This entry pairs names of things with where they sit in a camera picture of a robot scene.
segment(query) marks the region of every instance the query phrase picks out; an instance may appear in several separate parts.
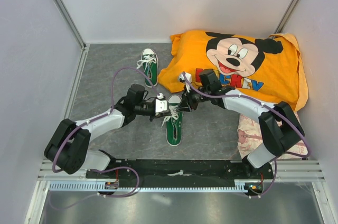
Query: cartoon character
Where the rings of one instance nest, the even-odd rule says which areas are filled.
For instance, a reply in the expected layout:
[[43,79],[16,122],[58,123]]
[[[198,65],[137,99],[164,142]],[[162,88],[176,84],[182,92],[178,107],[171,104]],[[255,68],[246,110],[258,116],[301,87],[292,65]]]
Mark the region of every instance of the cartoon character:
[[273,39],[255,39],[253,43],[229,34],[206,34],[214,37],[206,45],[206,56],[225,76],[234,73],[242,77],[253,75],[264,61],[264,52],[278,54],[283,50],[281,42]]

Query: shoelace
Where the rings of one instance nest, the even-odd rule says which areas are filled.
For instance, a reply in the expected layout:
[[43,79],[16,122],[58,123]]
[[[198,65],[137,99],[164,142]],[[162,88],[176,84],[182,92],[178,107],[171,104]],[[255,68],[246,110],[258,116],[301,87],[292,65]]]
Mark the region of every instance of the shoelace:
[[170,118],[174,118],[175,120],[178,120],[179,114],[176,111],[177,107],[178,107],[178,105],[169,106],[169,111],[170,111],[171,115],[164,117],[162,125],[161,125],[161,128],[163,127],[163,125],[165,124],[165,122],[168,122],[170,120]]
[[139,69],[144,63],[146,63],[146,68],[150,67],[151,63],[156,64],[156,56],[154,54],[147,54],[143,56],[143,59],[136,62],[137,69]]

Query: sneaker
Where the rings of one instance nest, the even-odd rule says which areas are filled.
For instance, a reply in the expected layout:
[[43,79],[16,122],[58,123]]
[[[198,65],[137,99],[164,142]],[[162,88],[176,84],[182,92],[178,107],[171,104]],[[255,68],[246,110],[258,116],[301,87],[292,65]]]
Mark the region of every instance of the sneaker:
[[170,116],[165,116],[162,126],[166,124],[167,142],[171,146],[177,146],[182,139],[182,117],[183,112],[176,112],[181,102],[181,96],[172,95],[168,99],[168,107],[171,112]]
[[[143,66],[144,74],[148,76],[154,86],[158,83],[157,69],[158,69],[158,58],[152,49],[145,49],[141,54],[141,59],[137,61],[137,69]],[[146,86],[151,87],[150,83],[145,80]]]

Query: wall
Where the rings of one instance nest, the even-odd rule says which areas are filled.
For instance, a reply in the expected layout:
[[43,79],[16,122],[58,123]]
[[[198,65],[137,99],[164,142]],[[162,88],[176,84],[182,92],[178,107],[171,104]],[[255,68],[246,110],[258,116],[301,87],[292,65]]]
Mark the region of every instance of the wall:
[[0,216],[21,224],[80,47],[53,0],[0,0]]
[[167,42],[208,29],[272,34],[291,0],[63,0],[86,42]]
[[337,16],[337,0],[301,0],[285,32],[295,34],[302,51],[309,101],[300,117],[338,210]]

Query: cartoon nose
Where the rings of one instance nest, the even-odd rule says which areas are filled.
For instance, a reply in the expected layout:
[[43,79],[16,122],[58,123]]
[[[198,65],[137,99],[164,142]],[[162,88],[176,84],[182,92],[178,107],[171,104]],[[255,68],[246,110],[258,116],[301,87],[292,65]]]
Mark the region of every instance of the cartoon nose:
[[233,58],[227,58],[227,61],[235,67],[241,64],[237,59],[233,59]]

